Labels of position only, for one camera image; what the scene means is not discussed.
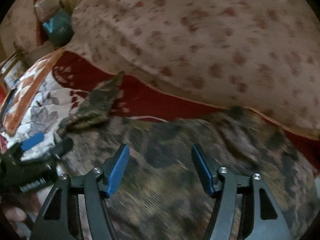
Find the person's right hand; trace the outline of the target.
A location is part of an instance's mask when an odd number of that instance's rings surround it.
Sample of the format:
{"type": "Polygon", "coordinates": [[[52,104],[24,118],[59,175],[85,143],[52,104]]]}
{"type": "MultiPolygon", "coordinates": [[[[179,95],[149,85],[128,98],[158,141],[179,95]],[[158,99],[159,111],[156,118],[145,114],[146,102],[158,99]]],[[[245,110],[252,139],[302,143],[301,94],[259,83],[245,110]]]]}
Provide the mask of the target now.
{"type": "Polygon", "coordinates": [[[2,211],[10,222],[23,222],[27,218],[27,214],[19,207],[3,205],[2,211]]]}

